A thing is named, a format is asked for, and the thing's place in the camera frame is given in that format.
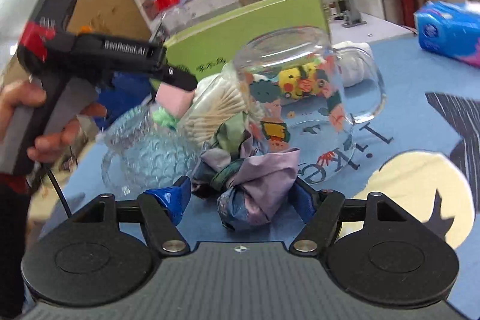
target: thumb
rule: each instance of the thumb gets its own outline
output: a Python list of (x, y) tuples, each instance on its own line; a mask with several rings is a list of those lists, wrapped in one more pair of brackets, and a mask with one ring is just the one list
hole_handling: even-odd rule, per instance
[(0, 140), (3, 140), (8, 124), (19, 105), (41, 106), (47, 94), (39, 86), (25, 82), (14, 82), (3, 89), (0, 94)]

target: human hand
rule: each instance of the human hand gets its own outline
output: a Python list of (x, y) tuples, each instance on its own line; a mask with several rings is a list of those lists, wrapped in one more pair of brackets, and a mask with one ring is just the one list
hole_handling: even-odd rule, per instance
[[(19, 105), (39, 107), (45, 102), (46, 93), (37, 85), (25, 82), (14, 82), (3, 89), (0, 94), (0, 141), (3, 140), (8, 124)], [(98, 103), (93, 103), (82, 110), (81, 114), (89, 116), (105, 116), (106, 109)], [(27, 155), (30, 159), (41, 163), (56, 161), (63, 150), (68, 147), (80, 130), (76, 118), (70, 121), (60, 133), (39, 136), (35, 145), (29, 147)]]

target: person's arm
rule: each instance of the person's arm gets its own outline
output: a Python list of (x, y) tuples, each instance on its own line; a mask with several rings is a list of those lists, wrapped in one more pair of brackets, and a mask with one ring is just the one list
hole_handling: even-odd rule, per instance
[[(15, 82), (0, 94), (0, 142), (18, 105), (41, 106), (45, 92), (29, 82)], [(84, 115), (105, 115), (105, 108), (92, 104)], [(61, 133), (38, 137), (27, 151), (28, 157), (42, 163), (52, 163), (60, 157), (78, 134), (77, 119)], [(25, 231), (30, 196), (23, 177), (0, 173), (0, 318), (10, 319), (21, 314), (24, 301), (20, 270), (25, 252)]]

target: red bottle cap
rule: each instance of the red bottle cap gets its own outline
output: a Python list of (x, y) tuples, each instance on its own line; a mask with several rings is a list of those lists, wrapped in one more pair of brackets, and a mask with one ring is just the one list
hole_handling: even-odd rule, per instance
[(155, 6), (159, 11), (167, 10), (179, 3), (180, 0), (155, 0)]

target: black sleeve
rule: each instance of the black sleeve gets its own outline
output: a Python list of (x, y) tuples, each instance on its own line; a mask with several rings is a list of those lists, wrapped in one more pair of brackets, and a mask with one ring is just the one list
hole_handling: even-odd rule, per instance
[(14, 318), (22, 312), (25, 292), (20, 263), (29, 205), (30, 196), (0, 183), (0, 318)]

